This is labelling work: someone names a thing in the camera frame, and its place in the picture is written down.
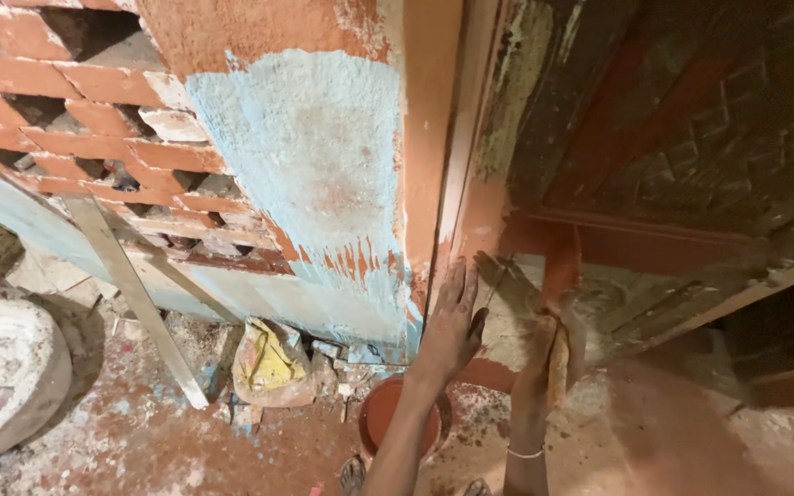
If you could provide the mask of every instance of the painted wall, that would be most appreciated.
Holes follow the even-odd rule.
[[[1,177],[0,224],[21,239],[69,260],[92,276],[111,282],[106,268],[81,231]],[[209,306],[142,258],[132,257],[131,262],[138,268],[138,274],[156,305],[206,319],[221,319]]]
[[[426,304],[460,4],[138,2],[295,273],[192,267],[193,276],[241,313],[381,344],[386,361],[411,359]]]

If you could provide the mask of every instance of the jaali brick wall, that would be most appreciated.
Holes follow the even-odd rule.
[[[171,258],[290,273],[135,10],[1,0],[0,174],[61,211],[92,193]]]

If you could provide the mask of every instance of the foot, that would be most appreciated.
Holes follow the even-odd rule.
[[[483,479],[476,479],[468,485],[464,491],[464,496],[492,496],[492,491]]]
[[[339,482],[342,486],[342,496],[360,496],[360,488],[363,487],[363,480],[366,479],[366,466],[359,455],[354,455],[347,459],[342,465],[342,473]]]

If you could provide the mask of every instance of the bracelet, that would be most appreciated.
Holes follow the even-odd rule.
[[[507,447],[507,453],[517,458],[525,458],[525,459],[537,458],[540,457],[543,452],[544,452],[544,445],[541,445],[541,450],[535,453],[535,455],[520,455],[519,453],[513,451],[513,449],[510,448],[510,445]]]

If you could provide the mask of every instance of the hand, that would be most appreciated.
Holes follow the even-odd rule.
[[[542,432],[546,427],[547,384],[550,378],[550,348],[556,333],[556,319],[550,315],[537,315],[535,329],[530,335],[528,363],[517,374],[511,389],[512,429],[522,426],[524,430]]]
[[[449,266],[446,282],[440,287],[437,304],[428,322],[418,356],[409,367],[407,378],[437,388],[446,387],[482,344],[482,329],[489,309],[481,308],[473,320],[477,290],[477,268],[470,267],[465,276],[464,257]]]

